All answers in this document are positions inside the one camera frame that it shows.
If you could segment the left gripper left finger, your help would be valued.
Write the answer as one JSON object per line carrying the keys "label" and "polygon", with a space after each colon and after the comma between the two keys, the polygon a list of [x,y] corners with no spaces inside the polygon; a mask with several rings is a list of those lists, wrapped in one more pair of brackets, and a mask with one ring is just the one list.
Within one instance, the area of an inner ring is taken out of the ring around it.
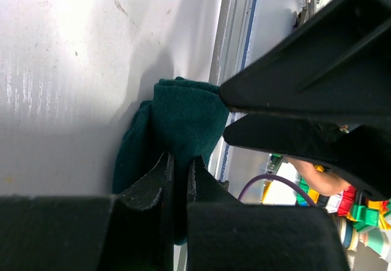
{"label": "left gripper left finger", "polygon": [[139,248],[137,258],[148,255],[155,270],[174,267],[174,157],[168,152],[130,188],[120,200],[133,214],[132,241]]}

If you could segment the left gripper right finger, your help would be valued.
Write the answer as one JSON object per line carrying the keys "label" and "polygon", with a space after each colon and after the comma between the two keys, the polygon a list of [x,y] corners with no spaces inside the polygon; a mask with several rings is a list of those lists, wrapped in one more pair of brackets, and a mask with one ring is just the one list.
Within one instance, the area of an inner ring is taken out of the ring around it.
{"label": "left gripper right finger", "polygon": [[203,159],[189,166],[187,235],[189,270],[236,270],[239,267],[239,218],[243,204],[207,170]]}

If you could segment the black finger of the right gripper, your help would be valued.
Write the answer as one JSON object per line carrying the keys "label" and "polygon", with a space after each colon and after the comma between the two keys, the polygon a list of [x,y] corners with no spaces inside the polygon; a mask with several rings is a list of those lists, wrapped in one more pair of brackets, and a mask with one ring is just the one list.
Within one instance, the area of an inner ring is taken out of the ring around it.
{"label": "black finger of the right gripper", "polygon": [[225,128],[231,146],[277,153],[323,165],[367,198],[390,198],[390,133],[359,126],[334,142],[325,124],[268,115],[246,115]]}
{"label": "black finger of the right gripper", "polygon": [[389,121],[390,0],[331,1],[220,94],[247,113]]}

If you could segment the dark green patterned sock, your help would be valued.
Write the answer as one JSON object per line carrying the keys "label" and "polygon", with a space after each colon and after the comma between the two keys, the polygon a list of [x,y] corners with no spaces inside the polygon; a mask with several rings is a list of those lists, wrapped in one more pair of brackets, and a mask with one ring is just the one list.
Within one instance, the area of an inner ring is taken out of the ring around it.
{"label": "dark green patterned sock", "polygon": [[153,88],[153,99],[140,104],[123,136],[115,161],[112,193],[132,186],[168,151],[175,166],[175,243],[186,243],[188,167],[197,157],[208,163],[227,117],[228,110],[217,86],[181,77],[159,80]]}

